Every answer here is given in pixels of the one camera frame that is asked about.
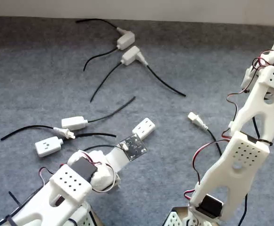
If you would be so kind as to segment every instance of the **cord cable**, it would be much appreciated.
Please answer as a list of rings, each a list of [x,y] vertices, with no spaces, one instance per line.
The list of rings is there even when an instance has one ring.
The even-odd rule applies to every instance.
[[[183,96],[183,97],[186,97],[186,94],[183,94],[181,92],[179,92],[178,90],[176,90],[175,88],[171,87],[170,85],[168,85],[166,82],[164,82],[159,76],[157,76],[157,74],[150,68],[149,65],[146,66],[150,72],[161,82],[163,83],[165,86],[167,86],[169,89],[171,89],[172,91],[176,92],[177,94]]]
[[[96,56],[91,57],[90,59],[88,59],[88,60],[86,61],[83,71],[86,70],[86,66],[87,66],[87,64],[88,64],[91,60],[93,60],[93,59],[95,59],[95,58],[98,58],[98,57],[101,57],[101,56],[108,55],[108,54],[110,54],[110,53],[116,51],[117,49],[118,49],[118,48],[116,47],[116,48],[113,48],[112,50],[110,50],[109,52],[101,53],[101,54],[98,54],[98,55],[96,55]]]
[[[116,68],[118,68],[121,64],[122,64],[122,63],[119,62],[119,63],[118,63],[118,64],[117,64],[109,73],[108,73],[108,75],[105,76],[105,78],[103,79],[103,81],[100,83],[100,85],[97,87],[97,89],[96,89],[95,92],[93,93],[93,95],[92,95],[92,97],[91,97],[91,99],[90,99],[90,103],[93,101],[93,99],[94,99],[96,93],[98,92],[98,90],[100,89],[100,87],[104,84],[104,82],[108,79],[108,77],[110,76],[110,74],[112,74],[112,72],[113,72]]]

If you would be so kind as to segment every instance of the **perforated bracket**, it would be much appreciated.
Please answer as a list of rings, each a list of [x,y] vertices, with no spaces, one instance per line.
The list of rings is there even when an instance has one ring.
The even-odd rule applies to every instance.
[[[271,91],[273,94],[271,104],[264,101],[267,91]],[[267,66],[262,69],[247,101],[231,125],[231,135],[236,131],[241,131],[243,125],[257,114],[262,116],[263,133],[261,139],[272,141],[274,138],[274,66]]]
[[[247,135],[235,132],[220,159],[205,173],[196,185],[189,209],[209,222],[228,220],[249,192],[257,170],[269,155],[269,148],[262,142],[253,143]],[[196,210],[204,197],[216,188],[228,188],[219,218],[210,218]]]
[[[37,221],[40,226],[61,226],[91,191],[92,186],[86,180],[68,165],[63,165],[13,220],[17,225]],[[56,201],[61,197],[63,201],[57,206]]]

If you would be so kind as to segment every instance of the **black wire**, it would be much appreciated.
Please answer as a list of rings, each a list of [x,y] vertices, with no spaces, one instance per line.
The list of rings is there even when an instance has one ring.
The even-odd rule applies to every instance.
[[[76,134],[75,137],[89,137],[89,136],[94,136],[94,135],[117,137],[117,135],[111,134],[111,133],[81,133],[81,134]]]
[[[95,146],[91,146],[91,147],[88,147],[88,148],[86,148],[86,149],[84,149],[83,151],[88,151],[88,150],[91,150],[91,149],[93,149],[93,148],[97,148],[97,147],[117,147],[117,146],[115,146],[115,145],[95,145]]]
[[[33,197],[36,193],[39,192],[39,190],[42,189],[42,187],[38,188],[36,191],[34,191],[19,207],[17,207],[11,214],[10,217],[13,217],[14,215],[16,215]],[[0,221],[0,226],[3,225],[4,223],[6,223],[7,220],[6,219],[2,219]]]
[[[97,58],[97,57],[101,57],[101,56],[108,55],[108,54],[110,54],[110,53],[116,51],[117,49],[118,49],[118,48],[116,47],[116,48],[110,50],[109,52],[101,53],[101,54],[98,54],[98,55],[96,55],[96,56],[91,57],[90,59],[88,59],[88,60],[86,61],[83,71],[86,70],[86,65],[87,65],[91,60],[93,60],[93,59],[95,59],[95,58]]]
[[[101,117],[99,119],[94,119],[94,120],[91,120],[89,122],[95,122],[95,121],[99,121],[99,120],[102,120],[102,119],[106,119],[106,118],[109,118],[111,116],[113,116],[114,114],[120,112],[123,108],[125,108],[126,106],[128,106],[131,102],[133,102],[134,100],[136,99],[136,97],[133,97],[132,99],[130,99],[128,102],[126,102],[124,105],[122,105],[121,107],[119,107],[116,111],[114,111],[113,113],[111,114],[108,114],[104,117]]]
[[[242,224],[243,219],[245,218],[247,206],[248,206],[248,194],[246,194],[245,199],[244,199],[244,212],[243,212],[243,215],[238,223],[238,226],[240,226]]]
[[[258,139],[260,139],[260,133],[259,133],[259,130],[258,130],[258,127],[257,127],[257,124],[256,124],[255,116],[252,117],[252,120],[253,120],[253,124],[254,124],[254,127],[255,127],[255,131],[257,133],[257,137],[258,137]]]
[[[147,65],[147,68],[150,70],[150,72],[161,82],[163,83],[165,86],[167,86],[169,89],[173,90],[174,92],[176,92],[177,94],[186,97],[186,94],[183,94],[179,91],[177,91],[176,89],[172,88],[170,85],[168,85],[166,82],[164,82],[159,76],[157,76],[157,74],[150,68],[149,65]]]
[[[77,222],[73,220],[72,218],[69,218],[68,221],[71,221],[74,224],[74,226],[78,226]]]
[[[17,198],[14,196],[14,194],[12,194],[11,191],[8,191],[8,194],[12,197],[12,199],[16,202],[16,204],[18,204],[18,206],[20,206],[20,202],[17,200]]]
[[[21,132],[23,130],[26,130],[26,129],[30,129],[30,128],[36,128],[36,127],[40,127],[40,128],[48,128],[48,129],[53,129],[53,127],[51,126],[44,126],[44,125],[31,125],[31,126],[25,126],[23,128],[20,128],[20,129],[17,129],[9,134],[7,134],[6,136],[2,137],[0,140],[5,140],[9,137],[11,137],[12,135],[18,133],[18,132]]]
[[[107,76],[105,76],[104,80],[100,83],[100,85],[97,87],[96,91],[93,93],[91,99],[90,99],[90,103],[93,101],[94,96],[96,95],[96,93],[98,92],[98,90],[100,89],[100,87],[103,85],[103,83],[108,79],[109,75],[112,74],[112,72],[118,68],[122,63],[119,62],[109,73]]]
[[[111,22],[109,22],[109,21],[107,21],[107,20],[104,20],[104,19],[99,19],[99,18],[82,19],[82,20],[77,20],[77,21],[75,21],[75,22],[76,22],[77,24],[79,24],[79,23],[82,23],[82,22],[89,22],[89,21],[93,21],[93,20],[103,21],[103,22],[105,22],[105,23],[111,25],[112,27],[117,28],[117,26],[114,25],[114,24],[112,24]]]
[[[211,135],[213,141],[217,141],[216,138],[215,138],[215,136],[212,134],[211,130],[207,129],[207,131],[210,133],[210,135]],[[219,146],[218,143],[215,143],[215,144],[216,144],[217,150],[218,150],[218,152],[219,152],[219,154],[220,154],[220,156],[221,156],[221,155],[222,155],[221,148],[220,148],[220,146]]]

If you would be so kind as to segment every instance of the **power cord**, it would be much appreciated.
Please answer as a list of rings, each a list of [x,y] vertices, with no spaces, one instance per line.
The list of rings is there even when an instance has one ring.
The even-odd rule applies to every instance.
[[[110,74],[112,74],[112,72],[118,68],[122,63],[118,63],[112,70],[110,70],[110,72],[107,74],[107,76],[105,76],[105,78],[103,79],[103,81],[100,83],[100,85],[97,87],[97,89],[95,90],[95,92],[93,93],[91,99],[90,99],[90,103],[93,101],[96,93],[99,91],[100,87],[104,84],[104,82],[108,79],[108,77],[110,76]]]

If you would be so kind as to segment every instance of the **white plug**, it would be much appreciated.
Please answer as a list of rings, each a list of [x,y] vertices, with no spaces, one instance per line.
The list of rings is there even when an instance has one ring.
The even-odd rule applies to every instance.
[[[135,60],[140,61],[144,66],[148,65],[144,56],[140,52],[140,49],[136,46],[133,46],[122,55],[121,63],[128,66]]]
[[[61,150],[63,140],[58,137],[50,137],[45,140],[41,140],[35,143],[35,149],[37,150],[39,157],[44,157],[46,155],[52,154]]]
[[[156,125],[149,119],[145,118],[140,122],[133,130],[133,134],[137,134],[138,137],[143,140],[147,137],[152,131],[154,131]]]
[[[117,28],[117,31],[122,34],[122,36],[117,40],[117,48],[124,50],[135,42],[135,35],[131,31],[127,31]]]
[[[78,130],[86,127],[87,124],[88,120],[85,120],[83,116],[62,119],[63,129]]]
[[[57,132],[59,135],[62,135],[67,139],[69,138],[75,139],[74,133],[72,133],[69,129],[61,129],[61,128],[54,127],[53,130]]]
[[[204,124],[203,120],[198,115],[194,114],[193,112],[189,113],[188,118],[192,121],[192,123],[199,126],[200,128],[204,130],[208,129],[206,124]]]

